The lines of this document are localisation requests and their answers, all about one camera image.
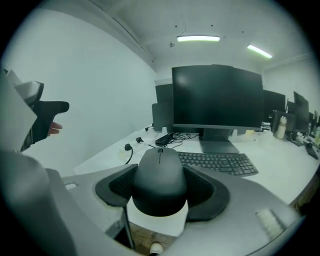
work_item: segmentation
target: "white wall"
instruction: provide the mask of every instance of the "white wall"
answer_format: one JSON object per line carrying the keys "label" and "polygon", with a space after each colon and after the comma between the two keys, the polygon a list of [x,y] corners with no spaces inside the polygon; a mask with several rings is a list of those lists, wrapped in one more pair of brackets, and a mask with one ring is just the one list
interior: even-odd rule
{"label": "white wall", "polygon": [[155,73],[106,32],[67,14],[37,9],[7,49],[2,66],[44,83],[43,101],[67,101],[59,135],[25,153],[45,167],[72,169],[152,122]]}
{"label": "white wall", "polygon": [[119,19],[114,20],[113,17],[108,15],[103,9],[98,7],[94,1],[90,0],[46,0],[41,3],[41,8],[49,9],[64,13],[82,21],[85,21],[96,28],[99,28],[115,39],[119,40],[135,54],[137,54],[145,63],[153,68],[153,62],[136,41],[137,36],[135,33],[123,22],[121,25]]}
{"label": "white wall", "polygon": [[191,65],[228,65],[238,69],[248,70],[261,74],[261,65],[254,62],[245,61],[243,59],[227,57],[212,57],[210,55],[196,55],[196,56],[180,56],[172,58],[159,58],[153,63],[156,72],[156,81],[172,79],[172,68],[191,66]]}
{"label": "white wall", "polygon": [[263,88],[286,95],[296,91],[309,101],[309,111],[320,113],[320,69],[312,57],[263,70]]}

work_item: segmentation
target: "black monitor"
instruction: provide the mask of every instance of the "black monitor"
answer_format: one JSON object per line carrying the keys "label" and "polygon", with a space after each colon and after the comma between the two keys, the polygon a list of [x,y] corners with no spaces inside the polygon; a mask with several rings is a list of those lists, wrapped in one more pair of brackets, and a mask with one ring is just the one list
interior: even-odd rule
{"label": "black monitor", "polygon": [[295,104],[295,132],[305,133],[309,127],[309,102],[297,92],[293,92]]}
{"label": "black monitor", "polygon": [[285,133],[290,134],[294,131],[295,116],[293,114],[275,110],[273,111],[271,124],[270,124],[270,130],[273,134],[278,130],[280,119],[282,117],[286,117]]}
{"label": "black monitor", "polygon": [[311,124],[311,132],[313,132],[314,134],[316,133],[316,130],[317,130],[317,126],[318,126],[317,123],[318,123],[318,112],[315,110],[313,115],[313,121]]}
{"label": "black monitor", "polygon": [[166,103],[173,101],[173,85],[163,84],[155,87],[156,100],[158,103]]}
{"label": "black monitor", "polygon": [[314,114],[309,112],[309,124],[312,124],[314,121]]}
{"label": "black monitor", "polygon": [[225,65],[182,66],[172,68],[172,81],[173,126],[205,128],[203,152],[239,152],[228,141],[230,130],[261,128],[260,74]]}
{"label": "black monitor", "polygon": [[263,90],[263,100],[263,122],[270,123],[274,110],[281,112],[284,112],[286,110],[286,96],[284,94],[269,90]]}
{"label": "black monitor", "polygon": [[288,101],[286,105],[286,110],[289,114],[294,115],[296,112],[296,105],[294,102]]}

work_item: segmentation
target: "computer mouse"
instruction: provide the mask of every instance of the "computer mouse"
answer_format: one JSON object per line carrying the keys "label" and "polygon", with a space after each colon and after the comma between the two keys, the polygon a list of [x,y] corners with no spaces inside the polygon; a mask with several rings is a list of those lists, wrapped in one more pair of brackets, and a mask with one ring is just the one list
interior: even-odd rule
{"label": "computer mouse", "polygon": [[187,199],[187,182],[175,150],[152,148],[144,153],[134,175],[132,199],[150,216],[170,216],[181,210]]}

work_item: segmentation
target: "hand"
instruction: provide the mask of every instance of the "hand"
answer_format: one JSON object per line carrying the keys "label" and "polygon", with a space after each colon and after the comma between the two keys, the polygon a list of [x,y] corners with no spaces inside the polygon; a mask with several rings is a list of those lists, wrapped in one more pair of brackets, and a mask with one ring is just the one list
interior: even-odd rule
{"label": "hand", "polygon": [[48,132],[48,136],[50,136],[51,134],[58,134],[60,133],[60,129],[62,129],[62,125],[58,124],[56,122],[52,122],[49,132]]}

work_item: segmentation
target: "fluorescent light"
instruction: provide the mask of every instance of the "fluorescent light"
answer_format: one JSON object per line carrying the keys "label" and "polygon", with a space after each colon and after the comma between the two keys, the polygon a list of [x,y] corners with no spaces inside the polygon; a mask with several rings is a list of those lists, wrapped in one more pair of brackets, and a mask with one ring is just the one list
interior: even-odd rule
{"label": "fluorescent light", "polygon": [[247,48],[252,51],[255,51],[258,54],[263,55],[264,57],[267,57],[268,59],[272,58],[272,56],[269,53],[265,52],[264,50],[259,49],[258,47],[255,47],[251,44],[249,44],[249,46]]}
{"label": "fluorescent light", "polygon": [[178,42],[184,41],[214,41],[219,42],[219,36],[212,36],[212,35],[180,35],[177,36],[176,39]]}

